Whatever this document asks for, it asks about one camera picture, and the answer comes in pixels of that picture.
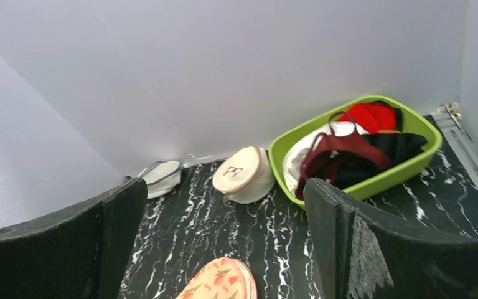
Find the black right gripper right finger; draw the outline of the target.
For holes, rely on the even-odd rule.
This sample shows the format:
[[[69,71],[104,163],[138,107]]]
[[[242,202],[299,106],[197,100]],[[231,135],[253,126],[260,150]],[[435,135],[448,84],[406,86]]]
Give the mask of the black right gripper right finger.
[[[478,238],[415,224],[317,178],[304,199],[326,298],[478,298]]]

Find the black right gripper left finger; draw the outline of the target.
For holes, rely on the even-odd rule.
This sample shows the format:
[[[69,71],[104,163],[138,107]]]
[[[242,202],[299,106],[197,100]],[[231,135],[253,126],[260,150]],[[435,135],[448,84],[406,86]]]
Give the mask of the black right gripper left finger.
[[[116,298],[147,193],[135,178],[0,228],[0,298]]]

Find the dark red bra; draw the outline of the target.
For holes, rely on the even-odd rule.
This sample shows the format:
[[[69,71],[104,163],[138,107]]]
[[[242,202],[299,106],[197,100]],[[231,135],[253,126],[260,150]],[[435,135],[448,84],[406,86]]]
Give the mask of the dark red bra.
[[[331,120],[339,115],[348,116],[354,125],[351,134],[336,136]],[[300,177],[295,191],[298,199],[304,199],[306,181],[321,178],[333,182],[341,166],[357,168],[370,166],[382,172],[391,166],[390,158],[379,148],[372,146],[358,132],[357,123],[352,115],[339,111],[333,114],[327,123],[330,133],[318,133],[309,148],[300,167]]]

